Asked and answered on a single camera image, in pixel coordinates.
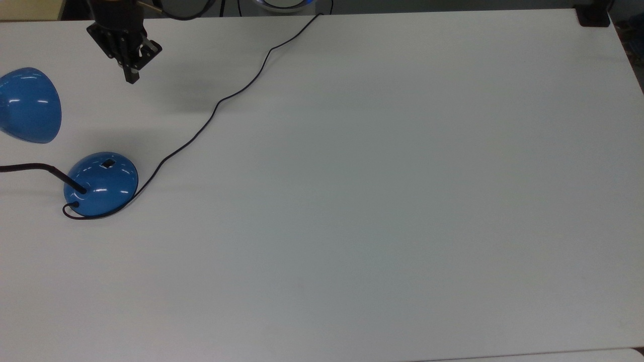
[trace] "blue lamp base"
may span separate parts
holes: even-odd
[[[108,213],[128,202],[137,192],[138,173],[127,157],[114,152],[99,152],[78,161],[68,176],[87,189],[81,194],[69,185],[63,192],[67,203],[82,216]]]

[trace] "black clamp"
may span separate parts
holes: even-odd
[[[612,0],[592,0],[587,5],[575,5],[577,19],[581,26],[593,28],[608,28],[611,19],[608,15],[609,6]]]

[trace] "desk lamp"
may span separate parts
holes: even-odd
[[[0,129],[20,140],[51,142],[61,128],[61,100],[53,83],[35,68],[0,78]],[[65,183],[67,203],[82,216],[97,216],[128,202],[138,187],[137,169],[126,157],[100,152],[78,161],[68,175],[47,164],[0,166],[1,172],[43,169]]]

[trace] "blue object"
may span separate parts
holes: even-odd
[[[48,143],[61,128],[61,100],[47,76],[21,68],[0,78],[0,129],[15,138]]]
[[[134,164],[114,152],[99,152],[83,158],[68,176],[87,189],[82,195],[69,185],[63,188],[68,203],[78,201],[78,207],[72,209],[82,216],[101,215],[124,205],[138,187]]]

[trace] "black cable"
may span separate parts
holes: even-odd
[[[219,7],[219,17],[223,17],[224,9],[226,9],[226,0],[222,0],[222,5]]]
[[[100,219],[100,218],[104,218],[104,217],[113,215],[113,214],[121,211],[125,206],[127,206],[129,203],[134,201],[134,199],[136,199],[139,195],[141,195],[141,193],[147,188],[147,185],[149,185],[150,181],[152,181],[152,179],[154,179],[154,177],[156,176],[156,174],[159,172],[159,170],[165,164],[166,161],[168,161],[170,158],[175,156],[177,153],[183,151],[183,149],[186,148],[187,146],[190,146],[190,144],[193,143],[194,140],[197,137],[199,137],[201,132],[203,132],[206,129],[206,127],[210,124],[210,122],[213,120],[214,114],[217,112],[217,109],[219,108],[219,105],[223,101],[229,100],[229,99],[239,95],[240,93],[242,93],[245,90],[247,90],[253,83],[255,83],[255,81],[260,77],[262,71],[264,70],[264,67],[266,67],[266,62],[268,62],[270,54],[272,53],[273,50],[281,48],[282,46],[285,46],[286,44],[288,44],[291,41],[295,40],[295,38],[299,37],[299,35],[302,34],[304,32],[304,30],[306,30],[308,28],[308,26],[311,25],[311,23],[313,23],[313,21],[315,19],[317,19],[317,17],[319,17],[320,15],[322,15],[322,14],[317,14],[316,16],[313,17],[313,19],[309,20],[308,23],[296,35],[294,35],[292,38],[290,38],[289,40],[285,41],[284,43],[281,43],[280,45],[272,47],[269,50],[269,52],[266,53],[266,57],[264,58],[264,62],[261,64],[260,70],[257,72],[255,77],[253,77],[253,79],[248,84],[246,84],[242,89],[236,91],[235,93],[233,93],[233,94],[231,94],[231,95],[229,95],[227,97],[224,97],[224,98],[220,99],[217,102],[217,104],[215,104],[213,112],[210,114],[210,117],[208,118],[206,123],[197,131],[197,133],[195,133],[194,136],[192,138],[190,138],[190,140],[188,142],[186,142],[183,146],[179,147],[174,152],[172,152],[171,154],[166,156],[163,160],[161,160],[161,162],[159,162],[159,165],[156,167],[155,171],[152,173],[150,178],[148,178],[146,183],[143,184],[143,186],[125,204],[117,207],[116,209],[114,209],[112,211],[108,211],[107,213],[96,215],[96,216],[72,216],[72,215],[68,214],[67,211],[65,210],[67,207],[78,207],[78,205],[79,205],[78,202],[72,202],[72,203],[66,204],[65,206],[62,207],[62,213],[64,213],[65,216],[67,216],[68,218],[72,218],[74,220],[96,220],[96,219]]]
[[[158,0],[158,4],[161,5],[159,7],[161,8],[163,15],[165,15],[166,17],[169,17],[170,19],[181,20],[181,21],[187,21],[187,20],[192,20],[192,19],[201,17],[203,14],[206,13],[206,11],[210,10],[210,8],[213,7],[214,3],[215,3],[215,0],[208,0],[208,2],[206,2],[204,7],[198,13],[190,16],[178,16],[178,15],[170,14],[169,12],[166,12],[165,10],[163,10],[163,4],[161,3],[161,0]]]
[[[48,164],[18,164],[18,165],[0,166],[0,173],[26,171],[28,169],[43,169],[45,171],[49,171],[49,173],[56,176],[60,181],[63,181],[65,184],[68,184],[69,186],[71,186],[71,188],[80,192],[82,195],[87,193],[87,190],[85,189],[85,187],[82,187],[81,185],[79,185],[76,181],[72,180],[69,176],[65,175],[61,170]]]

